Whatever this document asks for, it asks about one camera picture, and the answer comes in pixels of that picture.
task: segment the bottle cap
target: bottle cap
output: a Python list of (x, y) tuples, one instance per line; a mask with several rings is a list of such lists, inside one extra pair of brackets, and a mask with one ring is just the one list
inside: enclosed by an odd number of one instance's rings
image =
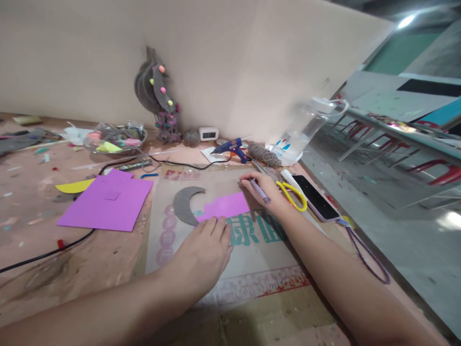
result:
[(307, 105), (316, 111), (326, 114), (330, 114), (336, 108), (333, 102), (325, 98), (311, 98)]

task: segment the digital clock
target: digital clock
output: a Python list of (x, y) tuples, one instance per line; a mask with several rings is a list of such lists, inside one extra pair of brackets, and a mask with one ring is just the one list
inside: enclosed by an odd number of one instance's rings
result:
[(216, 140), (219, 136), (219, 130), (215, 127), (199, 127), (198, 132), (202, 142)]

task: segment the water bottle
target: water bottle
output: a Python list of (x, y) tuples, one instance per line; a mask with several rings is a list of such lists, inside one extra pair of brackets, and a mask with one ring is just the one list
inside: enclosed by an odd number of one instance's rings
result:
[(304, 148), (336, 108), (334, 102), (344, 103), (342, 112), (335, 115), (344, 114), (349, 108), (349, 103), (344, 99), (312, 98), (309, 100), (304, 109), (304, 117), (308, 119), (307, 126), (303, 128), (301, 121), (296, 119), (271, 150), (282, 161), (282, 166), (290, 166), (301, 158)]

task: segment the ceiling light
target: ceiling light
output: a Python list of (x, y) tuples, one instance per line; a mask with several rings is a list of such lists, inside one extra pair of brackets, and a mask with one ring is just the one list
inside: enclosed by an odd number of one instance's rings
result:
[(411, 16), (406, 17), (404, 20), (402, 20), (397, 27), (398, 29), (402, 29), (403, 27), (406, 27), (408, 24), (410, 24), (413, 19), (415, 18), (415, 15), (412, 14)]

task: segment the glue gun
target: glue gun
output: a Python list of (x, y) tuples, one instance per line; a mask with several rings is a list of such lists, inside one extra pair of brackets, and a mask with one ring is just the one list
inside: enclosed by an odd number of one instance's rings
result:
[(225, 151), (230, 151), (237, 154), (240, 157), (242, 163), (247, 163), (249, 161), (249, 157), (244, 154), (244, 152), (240, 149), (242, 146), (242, 139), (236, 138), (232, 141), (227, 143), (221, 144), (219, 147), (214, 149), (211, 153), (212, 154), (222, 154)]

